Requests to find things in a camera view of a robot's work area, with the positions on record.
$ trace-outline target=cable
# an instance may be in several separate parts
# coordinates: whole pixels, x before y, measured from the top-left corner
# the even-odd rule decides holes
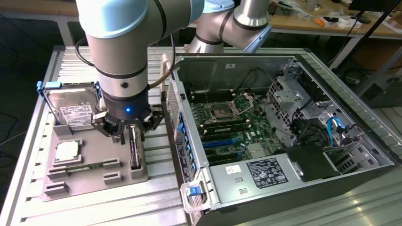
[[[344,125],[341,124],[339,118],[336,116],[332,116],[328,118],[327,121],[327,132],[328,132],[328,138],[331,141],[331,147],[333,146],[333,140],[332,140],[332,130],[331,130],[331,126],[332,126],[332,120],[335,120],[335,126],[340,126],[341,128],[344,128]]]
[[[1,40],[0,40],[0,44],[5,47],[5,49],[9,51],[9,53],[13,54],[13,55],[15,56],[15,60],[14,60],[14,62],[13,62],[11,64],[15,64],[15,63],[17,63],[17,60],[21,58],[21,59],[25,59],[25,60],[31,61],[31,62],[34,62],[34,63],[46,65],[44,62],[39,62],[39,61],[37,61],[37,60],[33,60],[33,59],[25,57],[25,56],[21,56],[17,52],[14,52],[14,51],[5,45],[5,43],[3,43]]]
[[[355,26],[356,23],[357,23],[357,19],[359,19],[360,15],[363,14],[363,12],[364,12],[364,11],[360,11],[360,12],[357,13],[357,15],[356,15],[356,20],[355,20],[355,22],[353,22],[353,24],[352,24],[352,26],[351,26],[349,31],[347,32],[347,35],[345,35],[345,37],[344,37],[344,41],[343,41],[341,47],[340,47],[340,49],[339,49],[339,52],[336,53],[335,57],[327,62],[327,65],[329,65],[329,64],[335,61],[336,57],[339,56],[339,54],[340,54],[340,52],[341,52],[341,50],[343,50],[345,44],[347,44],[347,37],[348,37],[348,35],[349,35],[351,31],[352,31],[353,26]]]
[[[283,130],[277,129],[276,127],[272,127],[272,128],[275,128],[275,130],[277,130],[279,132],[281,132],[283,134],[285,134],[285,135],[288,135],[288,136],[291,136],[291,137],[295,136],[295,135],[292,135],[292,134],[285,133]]]
[[[295,110],[295,112],[293,112],[293,114],[291,116],[291,122],[289,122],[289,124],[293,122],[293,118],[295,118],[296,113],[299,113],[307,107],[307,105],[311,103],[311,101],[312,101],[312,97],[309,97],[309,99],[307,100],[307,102],[304,103],[304,105]]]
[[[0,13],[0,17],[30,39],[30,41],[41,48],[44,51],[49,52],[50,50],[45,48],[27,34],[26,32],[14,25],[14,23]]]
[[[323,138],[325,139],[325,141],[327,141],[327,143],[329,145],[328,136],[327,136],[325,132],[323,131],[323,129],[317,125],[315,125],[315,124],[309,124],[309,126],[315,127],[319,130],[320,135],[323,135]]]
[[[18,119],[17,119],[17,117],[11,116],[10,114],[5,114],[5,113],[1,113],[1,112],[0,112],[0,114],[7,116],[7,117],[10,117],[10,118],[13,118],[13,123],[11,123],[11,125],[10,125],[10,128],[7,129],[6,136],[5,136],[5,138],[2,139],[2,141],[1,141],[1,142],[3,142],[3,141],[7,139],[7,137],[10,136],[11,128],[13,128],[13,126],[15,125]]]
[[[257,68],[257,67],[256,67],[256,68],[252,68],[252,69],[248,71],[248,73],[245,74],[245,76],[244,76],[244,78],[242,78],[242,81],[241,81],[240,85],[238,85],[237,88],[234,89],[234,92],[241,88],[241,86],[242,86],[242,84],[244,84],[244,81],[245,81],[247,77],[251,75],[251,72],[253,72],[253,71],[260,71],[261,73],[264,73],[264,75],[267,75],[265,72],[263,71],[263,69],[260,69],[260,68]]]
[[[162,74],[162,76],[152,83],[149,84],[149,89],[154,88],[156,86],[158,86],[158,84],[166,79],[166,77],[170,75],[173,68],[174,68],[174,64],[176,64],[176,45],[174,45],[174,39],[173,39],[173,35],[169,35],[169,40],[170,40],[170,49],[172,49],[172,63],[170,63],[170,67],[169,70]]]
[[[82,39],[80,39],[77,42],[76,42],[76,44],[74,44],[74,54],[76,54],[76,56],[77,56],[77,58],[86,64],[86,65],[89,65],[90,67],[94,67],[94,64],[93,63],[90,63],[84,57],[82,57],[82,55],[81,55],[81,53],[80,53],[80,45],[84,43],[86,41],[86,38],[82,38]]]
[[[7,175],[3,174],[3,173],[0,173],[0,176],[3,176],[5,178],[10,179],[10,176],[7,176]]]
[[[14,135],[11,138],[9,138],[7,140],[5,140],[5,141],[2,141],[1,143],[0,143],[0,146],[2,145],[2,144],[5,144],[6,142],[9,142],[11,139],[14,139],[15,137],[18,137],[19,135],[22,135],[23,133],[26,133],[27,131],[23,131],[22,133],[19,133],[19,134],[17,134],[17,135]]]

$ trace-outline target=robotic arm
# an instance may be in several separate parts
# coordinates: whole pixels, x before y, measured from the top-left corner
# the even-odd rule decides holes
[[[148,46],[200,17],[190,52],[220,53],[224,41],[252,53],[271,30],[268,3],[241,0],[233,10],[232,0],[76,0],[105,103],[92,125],[105,136],[130,124],[144,133],[162,119],[148,104]]]
[[[241,0],[233,9],[232,0],[205,0],[189,52],[222,53],[225,42],[253,53],[271,31],[268,5],[269,0]]]
[[[106,111],[92,117],[108,137],[121,137],[125,125],[142,132],[162,119],[160,106],[148,104],[150,44],[200,16],[202,0],[77,0]]]

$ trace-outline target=barcode sticker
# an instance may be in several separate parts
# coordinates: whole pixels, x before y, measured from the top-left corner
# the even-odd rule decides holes
[[[90,125],[90,105],[60,107],[60,111],[69,127]]]
[[[225,167],[225,172],[226,172],[226,174],[241,172],[240,166],[238,165],[226,166]]]

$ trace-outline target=white label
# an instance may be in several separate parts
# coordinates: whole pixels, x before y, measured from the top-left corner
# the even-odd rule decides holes
[[[60,110],[69,127],[90,125],[90,105],[60,107]]]
[[[238,165],[226,166],[225,167],[225,172],[226,172],[226,174],[241,172],[240,166]]]
[[[216,129],[214,132],[224,132],[224,131],[229,131],[232,128],[225,128],[225,129]]]
[[[233,69],[234,67],[236,67],[236,64],[226,64],[224,68],[225,69]]]

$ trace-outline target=power supply label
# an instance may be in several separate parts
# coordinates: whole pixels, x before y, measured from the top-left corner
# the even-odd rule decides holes
[[[257,188],[288,182],[276,158],[249,162],[247,167]]]

